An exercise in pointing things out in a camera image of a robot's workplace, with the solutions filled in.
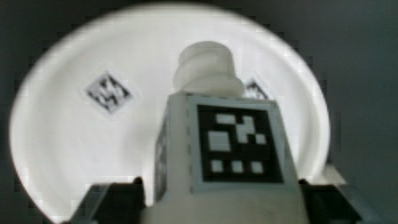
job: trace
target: white cylindrical object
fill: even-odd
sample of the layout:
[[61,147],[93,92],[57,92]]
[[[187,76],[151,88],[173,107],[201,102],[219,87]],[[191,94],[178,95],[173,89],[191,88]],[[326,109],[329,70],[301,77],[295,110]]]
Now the white cylindrical object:
[[235,74],[233,54],[223,44],[199,42],[183,50],[175,87],[192,93],[242,96],[244,84]]

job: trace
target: black and white square pattern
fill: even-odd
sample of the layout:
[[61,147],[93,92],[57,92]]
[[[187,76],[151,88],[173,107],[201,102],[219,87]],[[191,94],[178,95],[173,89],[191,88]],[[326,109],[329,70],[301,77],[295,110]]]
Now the black and white square pattern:
[[260,100],[269,99],[263,88],[256,81],[251,81],[246,85],[246,97]]
[[155,192],[160,200],[167,190],[167,121],[164,122],[162,131],[157,141],[155,154]]
[[198,105],[205,182],[283,182],[269,112]]
[[116,112],[132,99],[132,93],[109,73],[98,78],[86,92],[109,113]]

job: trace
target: dark background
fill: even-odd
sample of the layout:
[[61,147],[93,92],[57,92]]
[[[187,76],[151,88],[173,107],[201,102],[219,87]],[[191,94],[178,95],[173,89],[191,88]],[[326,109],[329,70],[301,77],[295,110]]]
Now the dark background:
[[[15,174],[9,111],[32,64],[61,37],[134,0],[0,1],[0,223],[47,220]],[[311,66],[327,98],[331,161],[384,219],[398,222],[398,1],[201,1],[278,33]]]

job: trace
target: gray background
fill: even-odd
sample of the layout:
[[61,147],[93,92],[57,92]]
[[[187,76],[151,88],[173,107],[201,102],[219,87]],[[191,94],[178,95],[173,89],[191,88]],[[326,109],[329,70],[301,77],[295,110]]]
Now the gray background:
[[[43,223],[8,146],[20,82],[59,38],[104,13],[148,1],[0,1],[0,223]],[[398,223],[398,1],[208,2],[249,16],[295,47],[320,81],[331,159],[375,211]]]

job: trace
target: white plate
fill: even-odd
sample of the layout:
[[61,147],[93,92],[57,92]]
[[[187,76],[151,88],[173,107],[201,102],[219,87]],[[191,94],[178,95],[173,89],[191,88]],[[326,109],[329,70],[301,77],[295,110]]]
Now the white plate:
[[[68,220],[93,183],[144,177],[153,203],[153,150],[178,57],[223,43],[237,75],[256,79],[281,105],[299,177],[319,175],[329,115],[313,73],[292,48],[246,18],[201,5],[130,8],[91,22],[43,56],[18,94],[13,159],[24,186],[52,221]],[[111,114],[86,90],[109,72],[132,98]]]

